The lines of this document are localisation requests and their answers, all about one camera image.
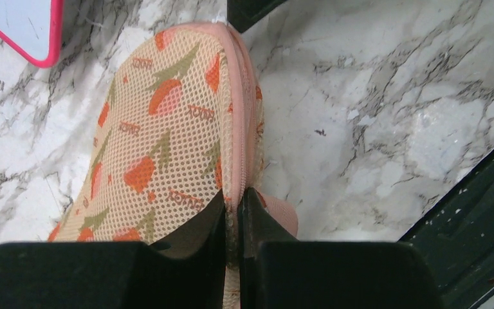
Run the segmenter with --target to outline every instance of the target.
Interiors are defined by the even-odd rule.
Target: patterned mesh pouch
[[[49,241],[153,243],[222,189],[227,210],[224,308],[237,306],[236,210],[261,182],[262,93],[240,35],[223,23],[164,30],[139,46],[110,85],[80,194]],[[261,194],[297,233],[294,208]]]

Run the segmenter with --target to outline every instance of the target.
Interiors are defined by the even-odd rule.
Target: black object
[[[422,253],[447,307],[494,294],[494,150],[401,239]]]
[[[297,241],[254,189],[239,207],[241,308],[440,309],[419,254],[399,243]],[[152,245],[0,245],[0,309],[222,308],[222,192]]]
[[[287,0],[228,0],[227,18],[240,33],[247,31],[257,21]]]

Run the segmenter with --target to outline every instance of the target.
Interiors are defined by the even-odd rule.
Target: pink border
[[[40,68],[49,68],[56,64],[61,49],[61,27],[63,20],[63,3],[64,0],[51,0],[50,4],[50,46],[48,47],[48,56],[44,60],[37,60],[14,43],[9,37],[0,31],[0,38],[30,63]]]

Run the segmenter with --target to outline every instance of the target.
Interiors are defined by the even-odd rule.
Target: pink-framed whiteboard
[[[59,58],[64,0],[0,0],[0,38],[40,68]]]

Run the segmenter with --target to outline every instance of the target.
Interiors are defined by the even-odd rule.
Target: marble surface
[[[87,173],[113,73],[223,0],[66,1],[61,61],[0,41],[0,243],[44,240]],[[291,0],[244,34],[266,106],[263,189],[302,239],[398,239],[494,147],[494,0]]]

